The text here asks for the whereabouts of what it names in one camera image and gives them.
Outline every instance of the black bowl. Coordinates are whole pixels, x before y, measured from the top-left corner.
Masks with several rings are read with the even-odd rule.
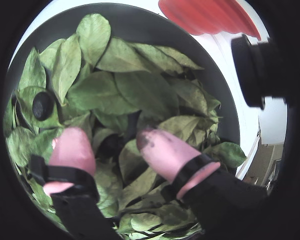
[[[61,12],[40,25],[22,44],[6,75],[4,103],[17,87],[32,47],[42,52],[52,42],[68,38],[76,32],[80,20],[87,14],[99,13],[108,19],[112,36],[126,41],[173,47],[190,57],[205,70],[196,73],[204,88],[221,102],[218,134],[240,144],[240,129],[236,106],[225,78],[203,47],[183,29],[153,12],[118,3],[94,3]]]

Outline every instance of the black cap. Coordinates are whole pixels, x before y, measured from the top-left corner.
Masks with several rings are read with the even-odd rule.
[[[54,109],[54,100],[48,92],[39,92],[33,99],[32,113],[39,121],[50,117]]]
[[[264,109],[265,97],[289,96],[289,74],[276,44],[268,42],[251,45],[246,35],[231,41],[236,74],[246,104]]]

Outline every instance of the red object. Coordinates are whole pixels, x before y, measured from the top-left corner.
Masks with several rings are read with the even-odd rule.
[[[225,31],[261,40],[255,24],[236,0],[159,0],[159,8],[192,35]]]

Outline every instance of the white surface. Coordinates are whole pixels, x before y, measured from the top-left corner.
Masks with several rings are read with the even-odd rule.
[[[258,143],[260,141],[260,135],[258,134],[255,137],[254,143],[253,143],[253,147],[250,151],[250,153],[247,155],[246,161],[240,166],[240,168],[238,167],[237,171],[236,171],[236,177],[240,180],[243,180],[245,175],[247,174],[252,161],[254,160],[254,157],[257,153],[258,150]]]
[[[282,99],[265,98],[264,111],[259,115],[261,143],[282,144],[286,138],[287,105]]]
[[[237,0],[244,9],[249,13],[252,20],[257,24],[258,30],[261,32],[261,36],[263,40],[267,39],[268,33],[265,30],[262,21],[258,17],[258,15],[254,12],[252,7],[250,7],[245,1]],[[24,35],[22,36],[14,54],[22,45],[22,43],[27,39],[27,37],[42,23],[44,23],[49,18],[54,15],[68,10],[70,8],[91,4],[91,3],[121,3],[127,5],[133,5],[136,7],[140,7],[143,9],[147,9],[154,13],[157,13],[164,17],[163,13],[158,7],[158,0],[104,0],[104,1],[95,1],[95,0],[53,0],[46,8],[44,8],[41,13],[37,16],[37,18],[31,23],[28,27]],[[229,86],[229,89],[232,93],[232,97],[234,99],[234,103],[237,110],[239,127],[240,127],[240,146],[244,153],[247,156],[252,156],[251,153],[255,151],[254,144],[256,140],[257,133],[259,131],[259,122],[258,122],[258,114],[259,110],[254,108],[249,108],[243,98],[233,58],[231,52],[230,42],[232,38],[240,36],[241,34],[229,34],[226,32],[221,32],[217,35],[209,35],[203,34],[201,36],[194,36],[194,38],[205,48],[205,50],[210,54],[213,60],[216,62],[218,67],[220,68],[226,82]],[[256,38],[251,37],[250,40],[252,42],[256,42]]]

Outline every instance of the black round knob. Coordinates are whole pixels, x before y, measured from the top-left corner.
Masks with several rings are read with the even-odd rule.
[[[54,109],[54,101],[49,93],[39,92],[33,99],[32,113],[39,121],[44,121],[50,117]]]

